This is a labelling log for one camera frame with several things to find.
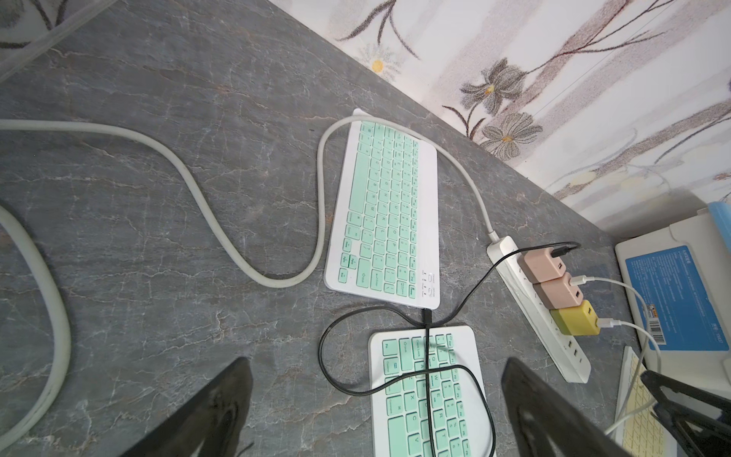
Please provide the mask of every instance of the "power strip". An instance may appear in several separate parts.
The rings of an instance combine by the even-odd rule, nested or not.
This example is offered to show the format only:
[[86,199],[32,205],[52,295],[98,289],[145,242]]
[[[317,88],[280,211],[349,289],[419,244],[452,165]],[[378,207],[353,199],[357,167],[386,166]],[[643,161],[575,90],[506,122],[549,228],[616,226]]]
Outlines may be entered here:
[[[511,237],[500,238],[497,243],[488,246],[488,256],[494,263],[506,254],[518,249]],[[518,302],[533,331],[538,335],[558,370],[567,382],[589,381],[591,363],[582,351],[576,338],[561,333],[553,318],[538,298],[533,284],[518,265],[518,255],[503,260],[497,271],[502,276],[507,288]]]

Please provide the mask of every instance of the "white keyboard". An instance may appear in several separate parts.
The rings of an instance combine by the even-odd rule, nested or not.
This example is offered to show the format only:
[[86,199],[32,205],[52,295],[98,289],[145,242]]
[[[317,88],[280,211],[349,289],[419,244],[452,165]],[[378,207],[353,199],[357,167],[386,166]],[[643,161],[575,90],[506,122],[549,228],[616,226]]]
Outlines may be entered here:
[[[371,388],[393,377],[425,368],[423,329],[380,332],[368,343]],[[472,329],[442,327],[429,330],[431,368],[464,365],[482,383]],[[433,439],[428,433],[424,375],[408,378],[371,396],[375,457],[487,456],[493,436],[487,412],[472,378],[464,370],[430,374]]]
[[350,124],[325,284],[408,306],[439,306],[436,182],[432,145],[380,124]]

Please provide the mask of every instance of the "barcode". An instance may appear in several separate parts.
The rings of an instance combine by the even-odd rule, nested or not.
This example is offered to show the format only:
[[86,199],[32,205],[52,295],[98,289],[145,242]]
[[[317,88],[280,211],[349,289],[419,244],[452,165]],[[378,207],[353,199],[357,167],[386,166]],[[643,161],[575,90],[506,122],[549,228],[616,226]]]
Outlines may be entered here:
[[665,334],[662,332],[662,326],[660,325],[660,319],[658,317],[652,317],[651,319],[647,319],[647,324],[650,334],[655,338],[657,344],[667,344],[665,342]]

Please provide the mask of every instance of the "black cable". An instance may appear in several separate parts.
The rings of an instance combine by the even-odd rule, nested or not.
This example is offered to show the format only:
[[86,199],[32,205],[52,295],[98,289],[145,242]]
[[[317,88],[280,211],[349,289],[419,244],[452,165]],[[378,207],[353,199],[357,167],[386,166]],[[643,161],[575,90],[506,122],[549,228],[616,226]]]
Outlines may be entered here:
[[[508,257],[519,254],[521,252],[526,251],[533,251],[535,249],[544,249],[544,248],[550,248],[554,246],[565,246],[562,250],[562,254],[566,254],[573,249],[580,248],[581,244],[577,243],[575,241],[561,241],[558,243],[549,243],[549,244],[541,244],[539,246],[530,246],[527,248],[520,248],[516,249],[513,252],[510,252],[508,254],[505,254],[503,257],[501,257],[497,262],[495,262],[487,273],[482,277],[482,279],[472,288],[472,290],[469,291],[467,296],[462,300],[462,302],[444,319],[432,322],[432,316],[431,316],[431,310],[430,309],[424,309],[422,316],[423,316],[423,322],[419,322],[416,319],[413,319],[406,315],[406,313],[402,312],[400,309],[397,309],[394,306],[390,305],[378,305],[378,306],[369,306],[368,308],[363,309],[357,309],[355,311],[351,311],[349,313],[344,314],[343,316],[340,316],[338,319],[334,320],[333,323],[331,323],[326,329],[325,332],[322,333],[322,336],[320,337],[320,341],[317,347],[317,363],[319,364],[320,370],[322,371],[322,374],[325,375],[325,379],[337,390],[341,391],[342,393],[345,393],[347,395],[351,396],[370,396],[373,395],[376,392],[380,392],[381,390],[384,390],[385,388],[388,388],[389,386],[401,382],[404,379],[419,376],[421,374],[425,375],[426,379],[426,411],[427,411],[427,420],[429,425],[429,442],[431,447],[431,455],[432,457],[436,457],[436,446],[434,443],[434,436],[433,436],[433,424],[432,424],[432,417],[431,417],[431,388],[430,388],[430,382],[429,382],[429,375],[431,373],[439,373],[440,371],[446,371],[450,369],[462,369],[464,371],[467,371],[469,376],[472,378],[472,382],[474,382],[475,386],[477,387],[477,392],[480,394],[480,398],[482,399],[482,405],[485,408],[485,411],[488,413],[488,418],[490,420],[490,428],[492,433],[492,445],[490,453],[488,454],[488,457],[493,457],[495,455],[495,447],[496,447],[496,432],[495,432],[495,421],[493,420],[492,412],[490,411],[490,407],[488,405],[488,401],[485,398],[485,394],[482,392],[482,389],[480,388],[480,384],[477,382],[477,377],[472,373],[472,371],[467,368],[464,365],[451,365],[451,366],[445,366],[445,367],[436,367],[431,368],[429,366],[429,330],[432,327],[443,327],[445,324],[453,320],[455,317],[457,317],[457,314],[462,310],[464,305],[467,303],[467,300],[470,299],[470,297],[474,294],[474,292],[482,285],[482,283],[487,279],[488,276],[490,276],[490,273],[492,273],[495,268],[497,268],[498,265],[500,265],[504,260],[506,260]],[[330,334],[332,329],[339,324],[340,322],[344,321],[348,317],[355,316],[356,314],[361,314],[369,311],[378,311],[378,310],[384,310],[384,311],[391,311],[393,313],[398,314],[402,319],[406,320],[409,324],[416,328],[423,328],[425,329],[425,340],[424,340],[424,346],[426,348],[424,361],[425,361],[425,369],[419,370],[419,371],[412,371],[410,373],[402,374],[401,376],[398,376],[384,384],[381,384],[377,388],[372,388],[370,390],[351,390],[349,388],[344,387],[342,384],[340,384],[338,381],[333,378],[330,373],[325,368],[325,362],[322,359],[322,351],[325,346],[325,339],[327,338],[327,335]]]

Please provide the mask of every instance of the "keyboard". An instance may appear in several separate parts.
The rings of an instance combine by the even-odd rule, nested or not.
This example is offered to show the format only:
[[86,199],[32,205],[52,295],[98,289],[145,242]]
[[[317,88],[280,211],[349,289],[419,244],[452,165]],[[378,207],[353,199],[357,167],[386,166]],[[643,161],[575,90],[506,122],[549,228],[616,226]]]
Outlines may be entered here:
[[[635,351],[631,347],[625,346],[619,382],[617,413],[622,408],[622,402],[627,395],[627,388],[632,381],[632,375],[635,373],[639,361]],[[640,374],[644,372],[645,367],[643,366],[640,368]],[[651,399],[650,391],[638,379],[627,401],[625,412],[637,409]],[[670,432],[652,417],[652,408],[632,416],[617,427],[614,440],[634,457],[676,457],[678,455],[677,442]]]
[[381,124],[353,122],[325,284],[340,292],[435,309],[438,220],[436,149]]
[[[429,354],[424,330],[375,333],[368,343],[371,387],[401,374],[430,367],[461,364],[482,383],[477,345],[466,325],[430,329]],[[433,439],[429,437],[425,375],[404,379],[371,396],[376,457],[486,456],[492,439],[487,413],[471,377],[464,370],[429,375]]]

